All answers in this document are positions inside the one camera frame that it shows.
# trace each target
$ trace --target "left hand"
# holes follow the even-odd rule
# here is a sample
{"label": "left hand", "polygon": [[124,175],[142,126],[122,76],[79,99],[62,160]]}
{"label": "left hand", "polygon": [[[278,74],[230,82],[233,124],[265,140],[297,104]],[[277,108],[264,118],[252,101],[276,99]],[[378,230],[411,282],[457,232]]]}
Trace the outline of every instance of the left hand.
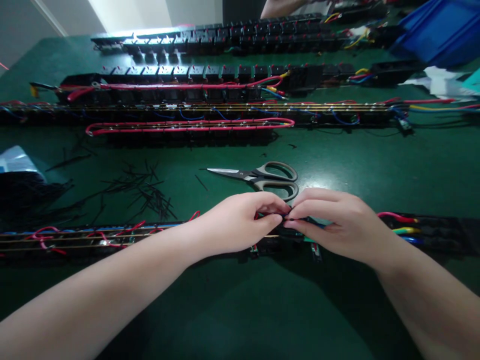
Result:
{"label": "left hand", "polygon": [[[254,220],[256,212],[272,214]],[[280,214],[289,212],[290,206],[272,192],[248,192],[227,197],[178,230],[186,232],[203,259],[247,249],[282,223]]]}

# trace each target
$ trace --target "finger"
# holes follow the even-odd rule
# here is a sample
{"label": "finger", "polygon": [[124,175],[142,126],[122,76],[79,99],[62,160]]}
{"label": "finger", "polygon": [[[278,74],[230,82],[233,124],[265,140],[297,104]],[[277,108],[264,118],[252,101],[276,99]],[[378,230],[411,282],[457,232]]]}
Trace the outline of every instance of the finger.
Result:
{"label": "finger", "polygon": [[301,204],[305,200],[325,200],[338,202],[345,197],[345,192],[329,190],[322,187],[309,187],[303,190],[293,201],[293,206]]}
{"label": "finger", "polygon": [[287,216],[287,219],[301,219],[314,217],[342,224],[345,211],[339,202],[325,200],[305,200],[295,206]]}
{"label": "finger", "polygon": [[333,235],[326,232],[322,228],[303,221],[303,220],[289,220],[283,224],[283,227],[287,229],[295,229],[298,232],[304,234],[307,238],[310,238],[323,247],[327,247],[328,243],[333,240]]}
{"label": "finger", "polygon": [[252,193],[252,197],[256,211],[265,207],[273,207],[278,209],[279,213],[286,214],[290,212],[290,206],[273,192],[259,191]]}
{"label": "finger", "polygon": [[255,225],[259,228],[259,231],[261,231],[262,234],[268,234],[278,225],[280,225],[282,221],[282,215],[270,214],[258,220],[255,220]]}

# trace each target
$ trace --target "right hand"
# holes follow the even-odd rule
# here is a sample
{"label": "right hand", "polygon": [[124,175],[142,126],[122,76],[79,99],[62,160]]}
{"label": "right hand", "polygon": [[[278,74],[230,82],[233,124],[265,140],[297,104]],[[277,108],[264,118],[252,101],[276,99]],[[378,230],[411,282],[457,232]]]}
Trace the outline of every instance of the right hand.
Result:
{"label": "right hand", "polygon": [[[299,220],[329,220],[320,228]],[[366,263],[380,271],[413,248],[388,228],[360,198],[346,192],[307,188],[293,202],[284,227],[295,229],[333,253]]]}

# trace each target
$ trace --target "scissors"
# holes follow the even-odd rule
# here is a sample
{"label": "scissors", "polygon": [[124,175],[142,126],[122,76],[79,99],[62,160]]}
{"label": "scissors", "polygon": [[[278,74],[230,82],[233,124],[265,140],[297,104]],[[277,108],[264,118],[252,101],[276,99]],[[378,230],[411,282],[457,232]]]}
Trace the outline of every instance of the scissors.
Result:
{"label": "scissors", "polygon": [[[287,169],[291,177],[281,176],[273,174],[266,170],[266,167],[281,167]],[[208,168],[211,173],[220,174],[228,176],[235,179],[245,180],[249,183],[252,183],[260,191],[265,191],[264,187],[275,187],[275,188],[290,188],[292,194],[289,194],[288,197],[283,198],[282,200],[287,202],[292,200],[299,194],[299,187],[295,183],[299,178],[297,172],[293,167],[287,165],[284,162],[279,161],[268,161],[263,166],[257,167],[252,171],[248,170],[233,170],[233,169],[217,169],[217,168]]]}

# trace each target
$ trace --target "wall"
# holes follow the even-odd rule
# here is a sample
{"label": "wall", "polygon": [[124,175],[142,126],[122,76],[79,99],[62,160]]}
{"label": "wall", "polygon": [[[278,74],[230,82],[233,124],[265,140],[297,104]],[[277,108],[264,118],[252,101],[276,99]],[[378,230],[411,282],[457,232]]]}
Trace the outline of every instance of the wall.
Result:
{"label": "wall", "polygon": [[166,0],[173,26],[223,22],[222,0]]}
{"label": "wall", "polygon": [[8,68],[39,40],[58,36],[30,0],[0,1],[0,34],[0,62]]}
{"label": "wall", "polygon": [[108,33],[172,26],[166,0],[88,1]]}
{"label": "wall", "polygon": [[87,0],[42,1],[69,36],[105,32],[105,28]]}

